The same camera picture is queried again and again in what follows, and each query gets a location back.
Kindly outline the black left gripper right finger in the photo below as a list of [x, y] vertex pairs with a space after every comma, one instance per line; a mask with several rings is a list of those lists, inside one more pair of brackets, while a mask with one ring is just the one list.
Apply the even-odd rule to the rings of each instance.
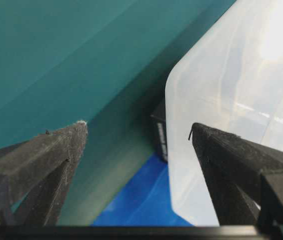
[[283, 235], [283, 151], [198, 122], [189, 139], [218, 223]]

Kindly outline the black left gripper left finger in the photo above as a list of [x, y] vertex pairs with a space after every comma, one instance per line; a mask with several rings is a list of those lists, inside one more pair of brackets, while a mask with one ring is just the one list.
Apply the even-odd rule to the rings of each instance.
[[0, 148], [0, 223], [55, 225], [87, 137], [88, 125], [79, 120]]

